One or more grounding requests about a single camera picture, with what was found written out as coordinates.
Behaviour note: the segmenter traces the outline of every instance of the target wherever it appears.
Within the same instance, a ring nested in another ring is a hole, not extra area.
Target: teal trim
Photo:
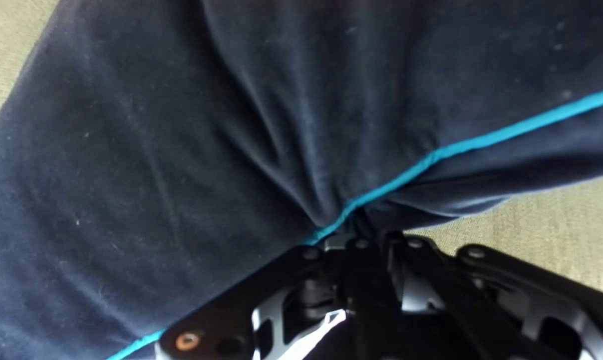
[[[128,359],[130,355],[153,344],[159,340],[161,333],[153,333],[153,334],[147,334],[143,339],[137,339],[135,342],[132,342],[130,347],[122,348],[118,355],[112,355],[108,357],[108,360],[124,360]]]
[[[595,92],[591,97],[585,97],[577,102],[569,102],[563,105],[559,109],[541,113],[537,117],[519,120],[511,126],[499,129],[495,133],[487,133],[475,138],[467,138],[461,143],[453,143],[447,145],[443,149],[437,149],[433,153],[429,153],[427,156],[423,156],[417,164],[413,164],[411,169],[407,169],[405,173],[401,173],[399,176],[395,176],[393,181],[381,184],[379,188],[373,188],[353,201],[349,201],[345,204],[345,208],[341,210],[341,214],[337,216],[337,221],[333,221],[331,225],[327,225],[325,229],[317,231],[309,241],[305,241],[303,245],[317,245],[321,239],[329,237],[331,232],[335,232],[349,214],[353,214],[357,208],[387,196],[389,192],[405,186],[407,182],[411,182],[413,178],[417,178],[419,174],[423,174],[425,170],[429,170],[433,164],[445,160],[445,158],[453,158],[471,150],[479,150],[479,149],[489,149],[519,136],[525,136],[529,133],[541,130],[545,126],[557,125],[557,122],[565,122],[571,120],[579,114],[591,113],[603,109],[603,92]],[[149,336],[143,336],[139,340],[135,340],[133,344],[126,347],[124,351],[120,351],[118,355],[110,357],[108,360],[124,360],[126,357],[133,355],[135,351],[155,342],[161,336],[161,333],[153,333]]]

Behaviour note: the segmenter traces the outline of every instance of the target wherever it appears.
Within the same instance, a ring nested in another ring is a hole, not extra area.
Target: screw
[[[467,255],[469,255],[471,258],[485,258],[483,249],[475,249],[475,246],[469,249]]]
[[[195,351],[199,344],[201,344],[201,336],[195,334],[195,333],[181,333],[181,334],[175,339],[175,348],[177,348],[179,353]]]
[[[483,278],[475,278],[473,285],[475,285],[477,288],[485,288]]]
[[[407,241],[407,246],[411,246],[411,249],[423,249],[423,242],[419,239],[411,239],[411,241]]]

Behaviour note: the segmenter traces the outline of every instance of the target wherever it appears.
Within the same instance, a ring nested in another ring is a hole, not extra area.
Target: metal mechanism
[[[471,245],[339,234],[169,326],[157,360],[603,360],[603,294]]]

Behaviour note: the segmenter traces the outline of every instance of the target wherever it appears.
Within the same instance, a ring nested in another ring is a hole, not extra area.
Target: dark blue fabric
[[[0,113],[0,359],[106,359],[437,149],[601,91],[603,2],[62,0]],[[603,109],[349,227],[601,174]]]

